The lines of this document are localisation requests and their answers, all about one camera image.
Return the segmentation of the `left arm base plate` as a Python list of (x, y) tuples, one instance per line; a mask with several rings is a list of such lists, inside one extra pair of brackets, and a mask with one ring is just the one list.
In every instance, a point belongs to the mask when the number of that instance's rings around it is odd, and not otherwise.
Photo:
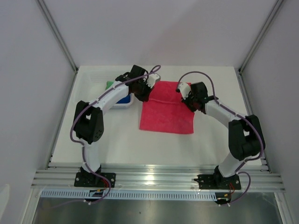
[[(114, 188), (116, 181), (116, 173), (101, 173), (103, 177), (108, 179), (111, 183), (111, 187)], [(108, 182), (102, 178), (95, 176), (91, 173), (76, 173), (75, 187), (86, 187), (86, 188), (108, 188)]]

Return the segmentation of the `green towel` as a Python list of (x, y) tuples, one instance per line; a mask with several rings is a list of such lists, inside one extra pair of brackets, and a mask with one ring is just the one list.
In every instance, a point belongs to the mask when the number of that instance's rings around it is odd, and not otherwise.
[(114, 81), (107, 81), (105, 90), (114, 89)]

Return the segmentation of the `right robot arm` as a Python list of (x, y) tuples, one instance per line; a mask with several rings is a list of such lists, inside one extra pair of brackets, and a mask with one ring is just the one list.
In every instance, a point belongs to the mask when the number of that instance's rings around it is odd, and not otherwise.
[(216, 187), (226, 187), (230, 183), (230, 177), (236, 175), (246, 162), (263, 155), (265, 142), (258, 117), (239, 114), (220, 102), (216, 96), (209, 96), (203, 82), (191, 85), (180, 83), (177, 92), (181, 94), (182, 102), (189, 110), (200, 111), (228, 129), (229, 153), (216, 167), (213, 177)]

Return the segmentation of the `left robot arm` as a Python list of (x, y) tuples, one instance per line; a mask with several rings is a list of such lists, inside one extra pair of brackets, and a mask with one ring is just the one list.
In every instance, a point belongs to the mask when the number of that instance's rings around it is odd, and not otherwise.
[(82, 169), (86, 172), (85, 181), (92, 187), (101, 182), (101, 163), (97, 142), (104, 133), (104, 115), (121, 99), (128, 95), (142, 102), (149, 100), (154, 86), (160, 81), (157, 71), (160, 65), (147, 72), (133, 65), (131, 71), (119, 75), (102, 95), (89, 102), (79, 101), (76, 105), (70, 139), (82, 146)]

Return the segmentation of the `pink towel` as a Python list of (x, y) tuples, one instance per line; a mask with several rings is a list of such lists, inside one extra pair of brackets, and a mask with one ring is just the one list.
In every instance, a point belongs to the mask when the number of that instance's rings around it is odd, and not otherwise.
[(177, 83), (159, 81), (142, 104), (139, 129), (143, 131), (193, 134), (194, 112), (181, 102)]

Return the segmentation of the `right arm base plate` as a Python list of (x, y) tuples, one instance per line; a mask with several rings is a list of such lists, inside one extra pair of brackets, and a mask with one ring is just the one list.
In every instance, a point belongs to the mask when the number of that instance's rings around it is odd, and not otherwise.
[(194, 178), (194, 181), (198, 183), (200, 189), (241, 190), (241, 182), (238, 175), (222, 177), (217, 175), (201, 174), (197, 175), (197, 177)]

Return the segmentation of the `blue towel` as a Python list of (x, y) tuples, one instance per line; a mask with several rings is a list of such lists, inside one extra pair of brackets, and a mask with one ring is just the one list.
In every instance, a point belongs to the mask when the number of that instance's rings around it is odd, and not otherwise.
[(131, 101), (131, 96), (127, 95), (126, 97), (120, 99), (117, 104), (128, 104)]

